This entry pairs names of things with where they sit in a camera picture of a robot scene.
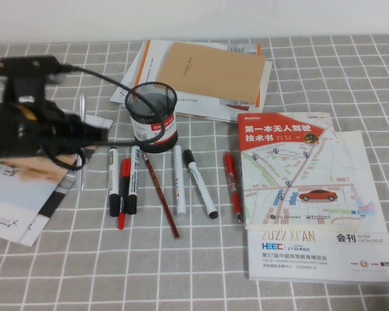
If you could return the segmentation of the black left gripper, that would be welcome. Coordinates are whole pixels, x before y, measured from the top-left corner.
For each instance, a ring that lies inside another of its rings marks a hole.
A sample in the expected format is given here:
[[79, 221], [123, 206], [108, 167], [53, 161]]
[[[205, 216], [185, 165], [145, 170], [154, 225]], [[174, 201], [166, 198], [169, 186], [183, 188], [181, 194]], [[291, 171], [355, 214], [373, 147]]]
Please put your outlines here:
[[[53, 131], [67, 119], [73, 135], [52, 138]], [[72, 111], [63, 112], [52, 101], [0, 102], [0, 159], [11, 157], [60, 156], [70, 154], [67, 146], [91, 146], [108, 141], [108, 120], [86, 115], [82, 120]]]

